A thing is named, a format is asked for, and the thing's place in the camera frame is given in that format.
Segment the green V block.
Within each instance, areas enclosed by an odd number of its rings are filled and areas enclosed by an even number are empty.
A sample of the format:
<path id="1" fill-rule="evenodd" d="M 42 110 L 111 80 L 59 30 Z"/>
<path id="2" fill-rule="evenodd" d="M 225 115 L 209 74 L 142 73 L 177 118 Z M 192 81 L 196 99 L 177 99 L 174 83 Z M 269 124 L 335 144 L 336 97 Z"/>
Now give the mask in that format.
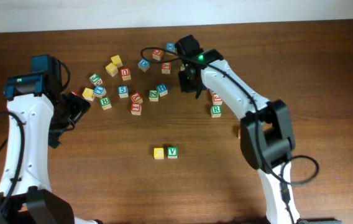
<path id="1" fill-rule="evenodd" d="M 177 159 L 178 158 L 178 148 L 177 147 L 168 147 L 167 148 L 167 157 L 169 159 Z"/>

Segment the yellow C block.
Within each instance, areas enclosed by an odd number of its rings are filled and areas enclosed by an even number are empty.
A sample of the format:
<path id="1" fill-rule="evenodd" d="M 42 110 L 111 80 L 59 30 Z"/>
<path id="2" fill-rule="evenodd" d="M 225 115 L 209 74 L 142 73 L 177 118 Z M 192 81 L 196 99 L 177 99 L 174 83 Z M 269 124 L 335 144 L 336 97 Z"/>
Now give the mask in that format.
<path id="1" fill-rule="evenodd" d="M 154 159 L 164 159 L 164 148 L 162 147 L 157 147 L 154 148 Z"/>

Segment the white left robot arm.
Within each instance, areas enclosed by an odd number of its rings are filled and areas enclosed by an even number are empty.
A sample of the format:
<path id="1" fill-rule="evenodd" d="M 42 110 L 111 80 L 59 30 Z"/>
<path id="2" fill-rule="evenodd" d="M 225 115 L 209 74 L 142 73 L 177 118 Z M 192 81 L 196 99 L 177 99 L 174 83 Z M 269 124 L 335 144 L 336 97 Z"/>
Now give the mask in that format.
<path id="1" fill-rule="evenodd" d="M 4 87 L 9 118 L 0 181 L 0 223 L 85 223 L 71 205 L 52 192 L 48 149 L 75 128 L 90 104 L 65 89 L 59 72 L 39 71 L 11 77 Z"/>

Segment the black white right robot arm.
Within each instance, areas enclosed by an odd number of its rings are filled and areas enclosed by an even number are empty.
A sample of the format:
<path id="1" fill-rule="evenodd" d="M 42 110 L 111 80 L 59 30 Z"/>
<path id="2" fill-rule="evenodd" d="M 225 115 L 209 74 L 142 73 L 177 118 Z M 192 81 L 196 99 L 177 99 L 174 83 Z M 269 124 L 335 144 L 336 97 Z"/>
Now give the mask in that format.
<path id="1" fill-rule="evenodd" d="M 289 110 L 283 101 L 270 101 L 251 89 L 215 49 L 177 48 L 185 66 L 182 86 L 200 94 L 217 93 L 241 122 L 241 151 L 258 172 L 269 223 L 298 223 L 290 171 L 295 138 Z"/>

